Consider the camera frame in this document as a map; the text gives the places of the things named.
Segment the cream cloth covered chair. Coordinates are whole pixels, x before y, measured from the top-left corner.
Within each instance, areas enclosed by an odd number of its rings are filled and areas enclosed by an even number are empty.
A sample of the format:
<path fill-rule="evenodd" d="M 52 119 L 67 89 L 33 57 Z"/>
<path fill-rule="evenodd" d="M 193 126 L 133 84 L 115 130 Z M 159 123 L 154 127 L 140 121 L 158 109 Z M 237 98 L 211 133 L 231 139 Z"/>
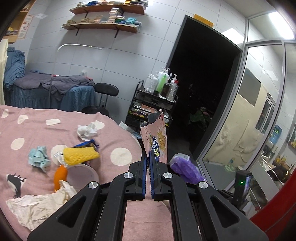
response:
<path fill-rule="evenodd" d="M 5 104 L 4 100 L 4 72 L 7 61 L 8 39 L 2 39 L 0 43 L 0 105 Z"/>

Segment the green pump bottle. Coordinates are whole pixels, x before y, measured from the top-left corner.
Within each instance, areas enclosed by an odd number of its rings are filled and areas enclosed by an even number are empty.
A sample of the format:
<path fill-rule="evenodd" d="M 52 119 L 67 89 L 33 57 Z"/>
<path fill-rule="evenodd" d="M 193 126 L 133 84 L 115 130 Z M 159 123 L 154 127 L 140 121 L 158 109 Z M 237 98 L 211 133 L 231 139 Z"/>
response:
<path fill-rule="evenodd" d="M 154 90 L 155 95 L 159 95 L 161 93 L 161 91 L 163 90 L 165 83 L 169 79 L 169 71 L 170 71 L 170 68 L 163 67 L 162 70 L 158 72 L 158 75 L 157 75 L 158 85 L 156 86 L 156 88 Z"/>

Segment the white round paper cup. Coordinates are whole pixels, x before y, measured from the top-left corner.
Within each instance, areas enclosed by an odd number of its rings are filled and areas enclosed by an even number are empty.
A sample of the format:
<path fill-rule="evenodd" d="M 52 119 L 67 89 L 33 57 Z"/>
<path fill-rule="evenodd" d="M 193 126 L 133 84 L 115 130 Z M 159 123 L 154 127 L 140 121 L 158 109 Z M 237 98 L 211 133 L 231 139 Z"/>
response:
<path fill-rule="evenodd" d="M 66 181 L 76 190 L 80 191 L 92 181 L 99 182 L 96 171 L 88 165 L 77 164 L 68 166 Z"/>

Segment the dark brown pump bottle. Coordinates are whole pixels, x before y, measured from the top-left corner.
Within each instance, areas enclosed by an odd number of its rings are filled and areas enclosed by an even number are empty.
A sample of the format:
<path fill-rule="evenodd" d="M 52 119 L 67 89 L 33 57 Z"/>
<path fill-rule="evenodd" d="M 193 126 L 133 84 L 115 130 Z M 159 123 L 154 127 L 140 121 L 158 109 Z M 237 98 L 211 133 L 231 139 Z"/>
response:
<path fill-rule="evenodd" d="M 166 98 L 168 92 L 169 92 L 169 89 L 170 89 L 170 85 L 171 85 L 171 76 L 172 76 L 172 73 L 170 73 L 169 77 L 168 77 L 168 80 L 166 81 L 166 83 L 164 84 L 164 87 L 160 93 L 160 96 L 163 97 L 163 98 Z"/>

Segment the crumpled light blue paper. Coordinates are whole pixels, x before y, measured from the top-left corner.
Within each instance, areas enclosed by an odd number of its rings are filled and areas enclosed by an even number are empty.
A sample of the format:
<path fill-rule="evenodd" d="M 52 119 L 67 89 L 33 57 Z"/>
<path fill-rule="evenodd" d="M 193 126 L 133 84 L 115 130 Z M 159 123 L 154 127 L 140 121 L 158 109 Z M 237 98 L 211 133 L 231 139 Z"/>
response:
<path fill-rule="evenodd" d="M 46 146 L 37 146 L 31 149 L 28 155 L 28 163 L 33 167 L 40 168 L 46 173 L 49 166 L 51 166 Z"/>

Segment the orange foam fruit net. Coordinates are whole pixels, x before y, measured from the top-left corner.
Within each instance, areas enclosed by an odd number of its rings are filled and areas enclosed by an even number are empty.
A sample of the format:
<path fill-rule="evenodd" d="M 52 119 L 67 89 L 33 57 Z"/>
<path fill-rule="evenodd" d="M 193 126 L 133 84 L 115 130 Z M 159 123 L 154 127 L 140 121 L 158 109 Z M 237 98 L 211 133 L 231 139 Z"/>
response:
<path fill-rule="evenodd" d="M 60 180 L 63 180 L 63 181 L 67 180 L 67 174 L 68 174 L 68 170 L 63 165 L 61 165 L 56 170 L 55 175 L 54 175 L 54 191 L 57 191 L 60 189 L 60 184 L 59 184 Z"/>

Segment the purple plastic snack bag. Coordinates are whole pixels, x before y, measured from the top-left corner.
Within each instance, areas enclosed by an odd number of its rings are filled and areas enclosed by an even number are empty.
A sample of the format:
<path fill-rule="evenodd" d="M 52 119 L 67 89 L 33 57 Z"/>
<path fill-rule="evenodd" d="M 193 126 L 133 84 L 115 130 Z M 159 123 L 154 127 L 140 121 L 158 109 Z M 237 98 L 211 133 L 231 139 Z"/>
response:
<path fill-rule="evenodd" d="M 175 154 L 171 158 L 169 165 L 187 183 L 198 184 L 199 182 L 206 181 L 199 168 L 191 162 L 188 155 L 182 153 Z"/>

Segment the blue water jug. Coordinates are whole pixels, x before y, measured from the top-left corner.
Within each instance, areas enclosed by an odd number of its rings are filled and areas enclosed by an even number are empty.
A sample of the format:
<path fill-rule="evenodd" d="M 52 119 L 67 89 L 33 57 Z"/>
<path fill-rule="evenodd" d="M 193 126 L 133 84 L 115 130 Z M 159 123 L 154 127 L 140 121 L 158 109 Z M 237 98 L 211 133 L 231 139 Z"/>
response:
<path fill-rule="evenodd" d="M 282 128 L 278 125 L 274 126 L 273 132 L 269 138 L 269 141 L 273 144 L 276 145 L 276 143 L 278 142 L 280 136 L 282 133 Z"/>

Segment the crumpled white tissue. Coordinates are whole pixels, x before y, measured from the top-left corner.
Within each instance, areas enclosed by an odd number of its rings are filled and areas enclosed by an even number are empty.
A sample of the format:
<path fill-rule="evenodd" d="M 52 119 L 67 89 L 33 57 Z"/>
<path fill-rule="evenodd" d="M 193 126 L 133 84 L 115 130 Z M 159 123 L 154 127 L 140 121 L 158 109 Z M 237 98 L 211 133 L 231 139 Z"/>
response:
<path fill-rule="evenodd" d="M 84 141 L 89 141 L 93 137 L 97 135 L 98 129 L 96 128 L 95 124 L 90 123 L 88 126 L 78 126 L 77 128 L 77 135 Z"/>

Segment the white pump bottle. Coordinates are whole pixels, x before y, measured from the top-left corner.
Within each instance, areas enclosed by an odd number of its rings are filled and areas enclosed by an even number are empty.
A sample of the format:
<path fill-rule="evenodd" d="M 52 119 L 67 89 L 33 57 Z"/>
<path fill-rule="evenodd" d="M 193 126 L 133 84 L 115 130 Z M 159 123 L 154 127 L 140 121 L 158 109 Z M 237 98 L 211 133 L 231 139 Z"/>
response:
<path fill-rule="evenodd" d="M 153 94 L 159 84 L 160 78 L 163 77 L 163 74 L 163 71 L 158 71 L 156 75 L 149 74 L 144 84 L 144 90 Z"/>

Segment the wooden wall shelf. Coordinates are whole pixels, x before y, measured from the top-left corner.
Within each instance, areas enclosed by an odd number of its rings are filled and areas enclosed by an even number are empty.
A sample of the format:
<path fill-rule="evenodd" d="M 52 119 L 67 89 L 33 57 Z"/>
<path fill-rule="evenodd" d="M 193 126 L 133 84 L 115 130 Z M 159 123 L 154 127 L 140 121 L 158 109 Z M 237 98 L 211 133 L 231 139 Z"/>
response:
<path fill-rule="evenodd" d="M 103 15 L 96 15 L 94 19 L 82 18 L 79 21 L 68 20 L 62 25 L 66 30 L 80 29 L 107 29 L 137 33 L 142 27 L 142 23 L 136 18 L 126 18 L 125 16 L 109 16 L 106 19 Z"/>
<path fill-rule="evenodd" d="M 79 2 L 75 8 L 70 9 L 74 15 L 88 14 L 95 12 L 108 12 L 112 9 L 119 10 L 120 14 L 134 13 L 144 15 L 149 1 L 89 1 L 88 3 Z"/>

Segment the massage bed with blue covers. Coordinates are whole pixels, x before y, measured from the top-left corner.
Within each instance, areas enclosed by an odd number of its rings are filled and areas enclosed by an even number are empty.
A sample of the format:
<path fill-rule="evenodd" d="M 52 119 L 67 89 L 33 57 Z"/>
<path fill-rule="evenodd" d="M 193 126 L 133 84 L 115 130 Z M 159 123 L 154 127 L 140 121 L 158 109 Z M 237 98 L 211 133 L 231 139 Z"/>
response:
<path fill-rule="evenodd" d="M 3 81 L 6 105 L 81 111 L 95 104 L 95 83 L 91 78 L 26 71 L 24 52 L 13 47 L 8 47 L 7 57 Z"/>

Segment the clear pump bottle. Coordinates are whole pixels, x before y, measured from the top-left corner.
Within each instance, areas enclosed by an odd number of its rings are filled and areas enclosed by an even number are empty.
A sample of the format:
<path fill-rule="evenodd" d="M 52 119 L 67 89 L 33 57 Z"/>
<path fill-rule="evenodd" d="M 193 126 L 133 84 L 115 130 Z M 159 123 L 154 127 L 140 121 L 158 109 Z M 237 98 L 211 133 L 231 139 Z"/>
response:
<path fill-rule="evenodd" d="M 178 89 L 178 80 L 177 80 L 177 75 L 175 74 L 174 78 L 171 81 L 169 92 L 168 92 L 168 94 L 166 96 L 166 98 L 169 101 L 173 101 L 174 100 L 174 97 L 176 95 L 177 89 Z"/>

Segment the yellow foam fruit net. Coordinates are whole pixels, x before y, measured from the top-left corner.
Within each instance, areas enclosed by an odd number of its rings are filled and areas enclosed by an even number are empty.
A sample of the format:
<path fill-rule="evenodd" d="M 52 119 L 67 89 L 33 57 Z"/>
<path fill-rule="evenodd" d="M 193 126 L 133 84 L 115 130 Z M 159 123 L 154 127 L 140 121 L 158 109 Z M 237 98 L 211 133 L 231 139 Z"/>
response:
<path fill-rule="evenodd" d="M 93 147 L 65 148 L 64 161 L 68 166 L 77 165 L 100 157 Z"/>

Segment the pink fries snack bag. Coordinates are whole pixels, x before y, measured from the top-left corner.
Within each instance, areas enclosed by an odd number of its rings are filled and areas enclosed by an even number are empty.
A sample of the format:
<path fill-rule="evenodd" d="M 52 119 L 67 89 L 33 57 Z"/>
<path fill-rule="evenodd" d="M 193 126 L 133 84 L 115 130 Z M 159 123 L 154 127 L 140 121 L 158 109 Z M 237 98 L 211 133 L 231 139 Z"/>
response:
<path fill-rule="evenodd" d="M 147 156 L 154 151 L 155 160 L 166 163 L 168 160 L 168 140 L 164 113 L 161 109 L 147 116 L 147 121 L 140 125 L 140 134 Z"/>

